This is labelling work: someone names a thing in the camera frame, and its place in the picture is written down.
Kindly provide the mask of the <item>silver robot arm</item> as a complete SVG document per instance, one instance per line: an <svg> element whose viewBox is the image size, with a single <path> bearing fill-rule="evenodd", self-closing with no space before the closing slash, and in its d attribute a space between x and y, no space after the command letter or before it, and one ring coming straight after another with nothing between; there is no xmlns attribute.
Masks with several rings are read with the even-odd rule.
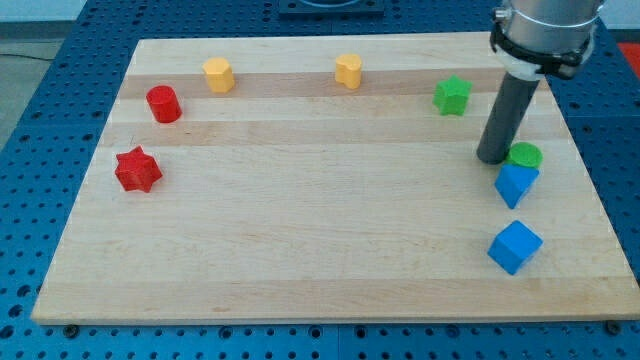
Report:
<svg viewBox="0 0 640 360"><path fill-rule="evenodd" d="M589 60L604 0L504 0L492 11L490 47L523 81L571 79Z"/></svg>

